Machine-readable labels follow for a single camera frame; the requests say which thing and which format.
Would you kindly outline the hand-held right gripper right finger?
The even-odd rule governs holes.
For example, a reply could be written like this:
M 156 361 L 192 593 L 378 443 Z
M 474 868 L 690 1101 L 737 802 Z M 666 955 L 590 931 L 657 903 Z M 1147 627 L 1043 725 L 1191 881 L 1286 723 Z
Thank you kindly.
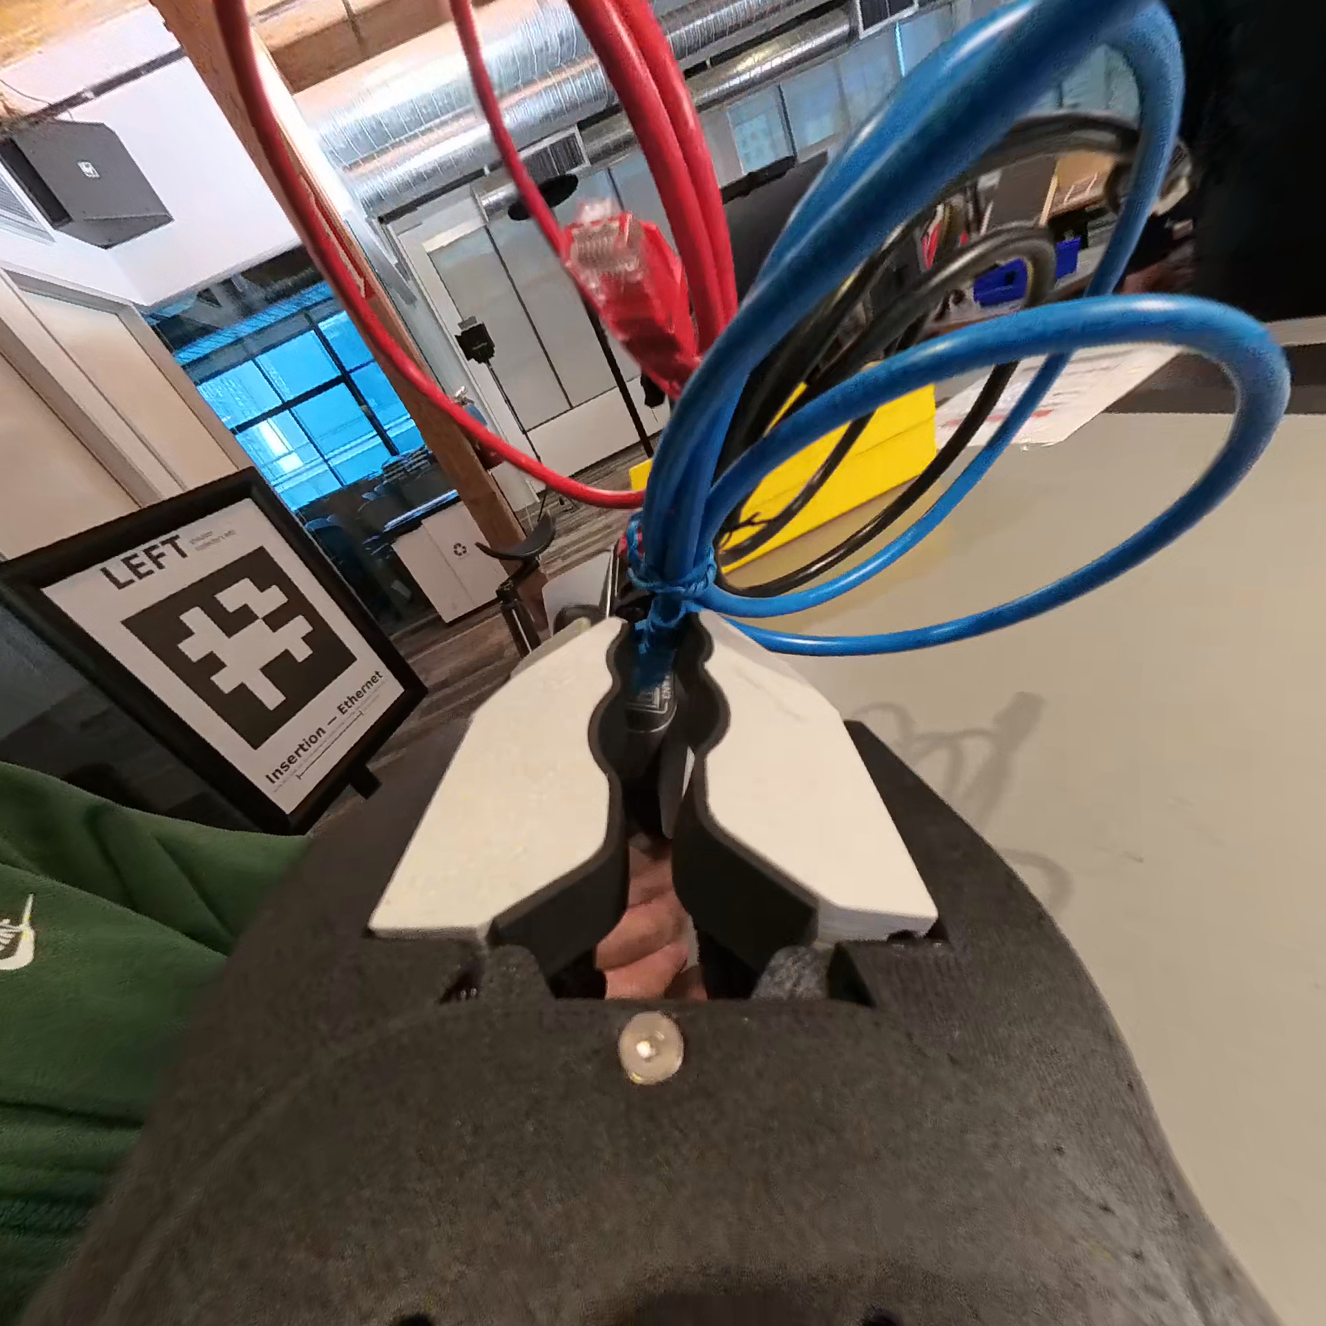
M 677 654 L 690 769 L 675 888 L 718 944 L 925 936 L 939 909 L 840 710 L 726 618 Z

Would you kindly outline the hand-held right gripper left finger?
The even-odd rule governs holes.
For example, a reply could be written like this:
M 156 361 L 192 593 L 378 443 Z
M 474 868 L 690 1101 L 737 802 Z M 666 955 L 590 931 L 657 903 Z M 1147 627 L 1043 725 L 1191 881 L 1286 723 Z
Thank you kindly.
M 472 717 L 369 917 L 376 937 L 594 951 L 628 901 L 630 624 L 567 628 Z

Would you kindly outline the yellow plastic bin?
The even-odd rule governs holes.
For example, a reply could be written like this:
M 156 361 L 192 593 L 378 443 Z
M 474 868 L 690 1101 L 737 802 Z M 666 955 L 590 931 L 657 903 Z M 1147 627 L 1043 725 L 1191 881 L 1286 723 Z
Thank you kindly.
M 719 539 L 722 570 L 746 565 L 920 475 L 939 455 L 935 389 L 925 386 L 880 406 L 823 487 L 808 498 L 788 525 L 771 529 L 773 521 L 800 496 L 846 434 L 849 429 L 842 425 L 816 440 L 753 489 L 737 511 L 737 525 Z M 752 542 L 760 531 L 771 531 L 771 539 L 753 547 Z

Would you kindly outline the person's left hand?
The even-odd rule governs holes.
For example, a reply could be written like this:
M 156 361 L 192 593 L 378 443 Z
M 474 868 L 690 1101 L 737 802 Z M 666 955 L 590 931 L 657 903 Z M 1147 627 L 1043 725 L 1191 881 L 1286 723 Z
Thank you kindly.
M 677 898 L 672 846 L 663 837 L 630 838 L 630 896 L 617 924 L 596 950 L 604 997 L 617 1000 L 703 1000 L 693 958 L 693 921 Z

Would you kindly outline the white recycling cabinet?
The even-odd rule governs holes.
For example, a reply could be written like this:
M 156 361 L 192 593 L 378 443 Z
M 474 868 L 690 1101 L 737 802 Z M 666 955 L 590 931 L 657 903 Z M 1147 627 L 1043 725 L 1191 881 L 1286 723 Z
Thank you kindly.
M 453 624 L 497 600 L 501 562 L 478 549 L 478 522 L 456 494 L 390 521 L 385 542 L 442 622 Z

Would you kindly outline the black sensor box on stand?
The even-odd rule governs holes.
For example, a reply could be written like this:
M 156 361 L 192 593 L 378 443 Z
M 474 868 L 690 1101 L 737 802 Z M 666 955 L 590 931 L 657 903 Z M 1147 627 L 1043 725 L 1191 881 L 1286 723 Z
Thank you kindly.
M 457 349 L 472 370 L 474 388 L 483 396 L 483 410 L 490 422 L 512 441 L 518 441 L 528 452 L 536 455 L 531 433 L 506 389 L 497 368 L 497 344 L 488 323 L 466 316 L 456 330 Z

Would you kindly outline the printed paper sheet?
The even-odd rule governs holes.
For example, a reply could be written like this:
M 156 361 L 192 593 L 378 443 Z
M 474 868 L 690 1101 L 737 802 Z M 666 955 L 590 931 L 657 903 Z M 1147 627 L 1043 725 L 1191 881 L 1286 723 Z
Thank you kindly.
M 1099 348 L 1078 352 L 1059 372 L 1052 389 L 1043 396 L 1038 407 L 1022 424 L 1016 443 L 1022 449 L 1053 447 L 1064 441 L 1087 422 L 1099 416 L 1108 406 L 1124 399 L 1128 393 L 1147 381 L 1156 370 L 1165 368 L 1170 359 L 1179 357 L 1178 348 L 1143 343 L 1124 348 Z M 1018 372 L 1002 389 L 985 422 L 977 429 L 968 447 L 985 447 L 1002 429 L 1009 412 L 1043 370 L 1044 357 L 1020 362 Z M 974 407 L 983 381 L 968 386 L 948 401 L 935 404 L 935 450 L 943 449 L 958 424 Z

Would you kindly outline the black television screen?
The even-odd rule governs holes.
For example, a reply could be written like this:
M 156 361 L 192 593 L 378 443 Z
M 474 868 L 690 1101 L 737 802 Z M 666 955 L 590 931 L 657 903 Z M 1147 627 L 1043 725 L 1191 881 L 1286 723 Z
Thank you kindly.
M 749 298 L 771 255 L 791 249 L 820 225 L 842 192 L 835 153 L 775 157 L 722 186 L 737 305 Z

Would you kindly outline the wooden support post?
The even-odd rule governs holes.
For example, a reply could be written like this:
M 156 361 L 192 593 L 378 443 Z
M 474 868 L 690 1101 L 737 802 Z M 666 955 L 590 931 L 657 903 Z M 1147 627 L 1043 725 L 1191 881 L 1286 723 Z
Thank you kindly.
M 351 199 L 341 174 L 323 153 L 318 134 L 307 125 L 288 93 L 276 61 L 260 52 L 257 33 L 250 33 L 253 61 L 274 111 L 274 119 L 288 153 L 301 186 L 291 189 L 276 169 L 276 155 L 261 141 L 247 103 L 242 85 L 225 56 L 224 31 L 212 3 L 154 3 L 168 31 L 185 52 L 203 85 L 221 107 L 225 121 L 239 137 L 261 181 L 291 221 L 313 265 L 328 282 L 336 257 L 354 273 L 359 298 L 390 332 L 402 352 L 411 357 L 420 374 L 440 389 L 453 394 L 457 388 L 478 393 L 463 370 L 461 357 L 444 332 L 435 308 L 417 279 L 402 265 L 385 235 L 378 231 L 363 207 Z M 387 383 L 398 389 L 425 441 L 440 467 L 453 481 L 464 508 L 490 545 L 514 545 L 526 529 L 518 511 L 536 505 L 539 492 L 521 469 L 475 449 L 464 430 L 449 420 L 406 374 L 373 349 Z

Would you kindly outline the silver air duct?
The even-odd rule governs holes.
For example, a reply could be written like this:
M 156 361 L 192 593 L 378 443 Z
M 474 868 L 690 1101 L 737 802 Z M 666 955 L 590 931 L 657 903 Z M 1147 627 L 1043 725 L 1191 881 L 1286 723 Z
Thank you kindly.
M 678 62 L 726 54 L 802 21 L 818 3 L 654 3 Z M 484 67 L 518 146 L 616 106 L 568 3 L 490 3 L 474 13 Z M 501 157 L 453 25 L 296 93 L 323 155 L 357 202 L 383 213 Z

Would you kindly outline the black wall speaker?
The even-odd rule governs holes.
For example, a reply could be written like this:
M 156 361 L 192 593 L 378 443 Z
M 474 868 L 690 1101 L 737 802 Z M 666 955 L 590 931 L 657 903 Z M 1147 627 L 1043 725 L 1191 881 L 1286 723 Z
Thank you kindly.
M 60 235 L 110 249 L 173 222 L 107 123 L 44 121 L 2 137 L 2 163 Z

